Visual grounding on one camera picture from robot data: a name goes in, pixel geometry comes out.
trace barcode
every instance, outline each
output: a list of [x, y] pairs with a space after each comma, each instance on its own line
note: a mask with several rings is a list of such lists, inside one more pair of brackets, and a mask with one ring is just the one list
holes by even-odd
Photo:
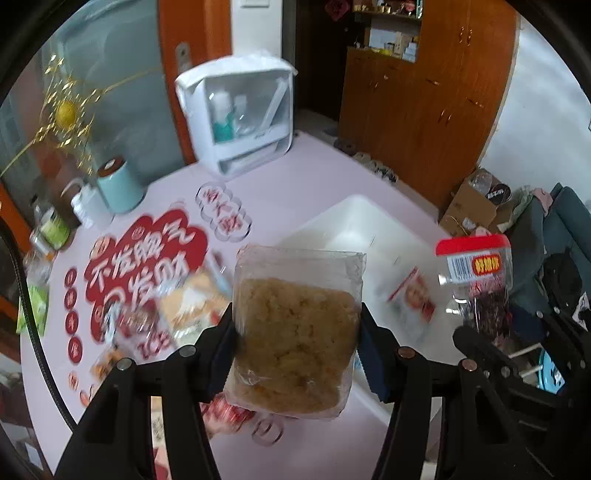
[[451, 258], [451, 265], [454, 282], [467, 281], [474, 277], [471, 257], [453, 257]]

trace small bottle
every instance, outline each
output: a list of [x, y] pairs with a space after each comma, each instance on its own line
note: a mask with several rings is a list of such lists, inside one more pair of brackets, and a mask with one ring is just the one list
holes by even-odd
[[234, 132], [237, 137], [244, 137], [254, 132], [254, 125], [251, 125], [246, 116], [248, 100], [246, 95], [234, 97]]
[[210, 95], [213, 108], [213, 140], [216, 143], [234, 139], [232, 97], [225, 90]]
[[72, 231], [66, 225], [63, 218], [57, 213], [54, 206], [37, 195], [31, 199], [35, 222], [45, 240], [56, 250], [69, 246], [69, 240], [73, 237]]

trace product label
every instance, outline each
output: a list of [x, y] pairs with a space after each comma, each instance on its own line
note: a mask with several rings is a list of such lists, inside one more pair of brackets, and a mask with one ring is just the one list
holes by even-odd
[[452, 283], [466, 283], [491, 277], [501, 270], [502, 260], [497, 253], [471, 252], [447, 257]]
[[55, 210], [52, 211], [45, 223], [41, 225], [40, 230], [45, 239], [55, 249], [63, 247], [70, 236], [70, 229]]

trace dried food in bag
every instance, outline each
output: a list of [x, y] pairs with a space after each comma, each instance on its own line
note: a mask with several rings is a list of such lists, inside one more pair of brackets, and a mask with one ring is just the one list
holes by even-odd
[[230, 403], [298, 418], [334, 418], [353, 374], [365, 255], [248, 246], [232, 313], [239, 334]]

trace white lid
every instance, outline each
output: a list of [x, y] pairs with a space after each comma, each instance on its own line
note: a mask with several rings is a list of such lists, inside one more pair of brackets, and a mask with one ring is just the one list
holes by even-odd
[[232, 97], [225, 90], [218, 90], [209, 96], [212, 103], [214, 120], [219, 124], [225, 124], [226, 118], [232, 112]]

